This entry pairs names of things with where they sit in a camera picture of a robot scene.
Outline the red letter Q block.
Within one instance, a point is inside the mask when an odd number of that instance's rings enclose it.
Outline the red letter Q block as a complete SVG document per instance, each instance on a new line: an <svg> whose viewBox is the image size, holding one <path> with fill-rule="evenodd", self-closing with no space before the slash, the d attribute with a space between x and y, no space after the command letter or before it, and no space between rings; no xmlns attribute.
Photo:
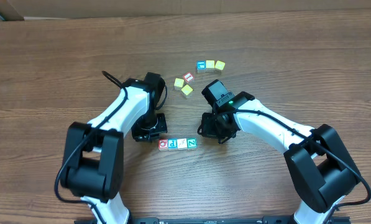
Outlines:
<svg viewBox="0 0 371 224"><path fill-rule="evenodd" d="M160 139L158 142L158 148L160 151L167 151L168 150L168 140L167 139Z"/></svg>

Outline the blue letter P block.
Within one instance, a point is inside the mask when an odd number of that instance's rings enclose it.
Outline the blue letter P block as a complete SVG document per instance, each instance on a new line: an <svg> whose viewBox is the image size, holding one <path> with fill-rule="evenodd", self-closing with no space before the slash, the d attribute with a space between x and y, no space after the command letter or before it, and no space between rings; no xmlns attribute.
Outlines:
<svg viewBox="0 0 371 224"><path fill-rule="evenodd" d="M168 149L169 150L177 150L178 149L177 139L169 139L168 140Z"/></svg>

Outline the white picture block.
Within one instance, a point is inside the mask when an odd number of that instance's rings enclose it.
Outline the white picture block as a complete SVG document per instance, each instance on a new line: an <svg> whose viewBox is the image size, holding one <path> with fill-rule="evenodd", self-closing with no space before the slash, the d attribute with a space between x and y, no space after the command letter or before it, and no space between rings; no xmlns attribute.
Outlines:
<svg viewBox="0 0 371 224"><path fill-rule="evenodd" d="M187 144L187 139L186 138L177 139L176 143L177 143L177 149L178 150L187 150L188 144Z"/></svg>

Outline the green letter Z block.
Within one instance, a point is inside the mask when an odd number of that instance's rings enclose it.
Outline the green letter Z block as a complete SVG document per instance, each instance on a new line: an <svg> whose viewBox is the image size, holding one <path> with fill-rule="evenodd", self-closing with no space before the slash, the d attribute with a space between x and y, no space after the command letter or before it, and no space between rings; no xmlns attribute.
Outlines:
<svg viewBox="0 0 371 224"><path fill-rule="evenodd" d="M195 150L198 147L196 138L187 138L186 143L188 150Z"/></svg>

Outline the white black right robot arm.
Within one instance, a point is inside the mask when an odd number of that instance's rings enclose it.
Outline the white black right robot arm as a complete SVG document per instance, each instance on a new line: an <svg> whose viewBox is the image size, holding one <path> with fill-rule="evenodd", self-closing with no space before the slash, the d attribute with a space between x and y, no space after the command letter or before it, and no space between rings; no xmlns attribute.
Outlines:
<svg viewBox="0 0 371 224"><path fill-rule="evenodd" d="M212 107L198 134L220 144L238 131L253 134L283 154L301 204L292 223L327 223L341 200L360 182L360 172L337 131L312 128L266 108L254 96L203 90Z"/></svg>

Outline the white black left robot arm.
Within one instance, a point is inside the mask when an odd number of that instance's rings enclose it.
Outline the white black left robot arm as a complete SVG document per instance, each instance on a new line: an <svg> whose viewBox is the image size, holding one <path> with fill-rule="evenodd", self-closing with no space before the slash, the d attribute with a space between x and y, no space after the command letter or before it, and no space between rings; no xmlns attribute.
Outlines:
<svg viewBox="0 0 371 224"><path fill-rule="evenodd" d="M165 116L159 113L167 86L157 73L125 82L108 72L103 75L119 87L119 95L99 116L69 126L54 192L62 202L89 206L94 215L90 223L131 223L119 194L124 138L131 133L137 142L152 142L167 132Z"/></svg>

